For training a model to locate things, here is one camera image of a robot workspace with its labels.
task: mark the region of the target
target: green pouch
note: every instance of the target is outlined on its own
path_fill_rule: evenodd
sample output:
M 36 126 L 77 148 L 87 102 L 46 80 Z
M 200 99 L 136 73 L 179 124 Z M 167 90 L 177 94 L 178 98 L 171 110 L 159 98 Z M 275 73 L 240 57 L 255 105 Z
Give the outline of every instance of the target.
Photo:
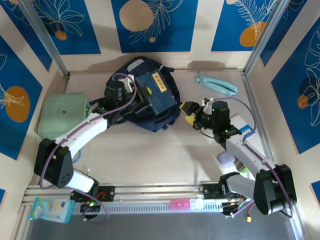
M 90 113 L 83 93 L 52 95 L 44 101 L 38 134 L 54 140 L 83 122 Z

